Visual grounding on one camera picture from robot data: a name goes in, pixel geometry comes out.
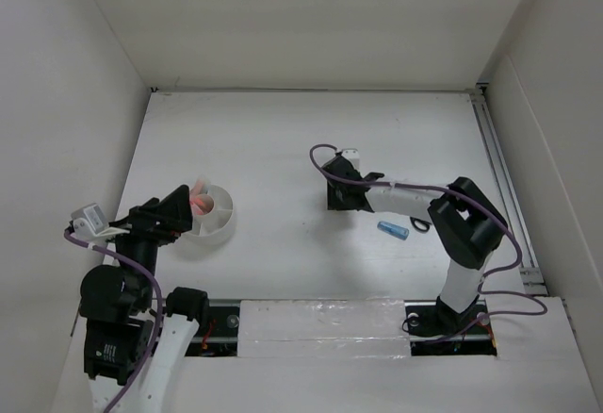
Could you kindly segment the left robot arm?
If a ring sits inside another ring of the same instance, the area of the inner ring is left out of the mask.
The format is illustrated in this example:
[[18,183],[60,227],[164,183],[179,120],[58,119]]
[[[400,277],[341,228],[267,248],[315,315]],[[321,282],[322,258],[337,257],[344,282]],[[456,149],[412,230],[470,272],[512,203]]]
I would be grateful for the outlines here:
[[113,260],[90,269],[80,285],[95,411],[165,411],[192,338],[213,329],[206,292],[177,287],[165,294],[155,277],[159,248],[192,227],[186,185],[113,222],[96,204],[73,212],[65,239]]

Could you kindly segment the brown orange marker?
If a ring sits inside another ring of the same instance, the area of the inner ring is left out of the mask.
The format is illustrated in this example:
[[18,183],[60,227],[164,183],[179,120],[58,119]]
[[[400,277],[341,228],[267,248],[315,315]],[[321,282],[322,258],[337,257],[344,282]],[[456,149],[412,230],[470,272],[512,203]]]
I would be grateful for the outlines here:
[[214,203],[211,197],[205,198],[202,195],[191,196],[189,198],[191,210],[195,215],[205,215],[213,210]]

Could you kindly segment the blue correction tape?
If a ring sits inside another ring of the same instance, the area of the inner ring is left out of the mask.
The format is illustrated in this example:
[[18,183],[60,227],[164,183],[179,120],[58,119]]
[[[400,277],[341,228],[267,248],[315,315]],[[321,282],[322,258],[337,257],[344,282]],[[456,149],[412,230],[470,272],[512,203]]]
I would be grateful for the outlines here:
[[379,221],[377,227],[382,232],[399,240],[406,240],[409,236],[409,230],[407,228],[394,223]]

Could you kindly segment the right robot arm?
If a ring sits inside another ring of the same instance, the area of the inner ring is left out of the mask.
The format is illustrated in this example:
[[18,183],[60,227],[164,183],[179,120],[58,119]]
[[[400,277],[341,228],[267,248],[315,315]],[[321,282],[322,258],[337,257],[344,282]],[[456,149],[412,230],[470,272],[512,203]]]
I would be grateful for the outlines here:
[[408,320],[409,333],[431,338],[463,330],[475,317],[485,265],[507,229],[479,187],[459,177],[443,191],[402,189],[382,173],[362,176],[341,152],[322,170],[329,209],[395,213],[435,229],[450,257],[447,277],[435,305]]

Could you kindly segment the orange highlighter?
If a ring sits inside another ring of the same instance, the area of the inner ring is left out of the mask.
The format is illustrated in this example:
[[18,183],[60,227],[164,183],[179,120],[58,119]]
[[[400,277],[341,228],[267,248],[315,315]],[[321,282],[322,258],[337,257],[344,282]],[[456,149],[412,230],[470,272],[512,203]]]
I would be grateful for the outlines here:
[[209,190],[211,189],[211,186],[212,186],[212,183],[208,177],[206,177],[204,175],[199,176],[196,179],[196,182],[194,183],[192,188],[190,189],[190,195],[192,197],[196,197],[196,196],[200,196],[203,194],[207,194],[209,192]]

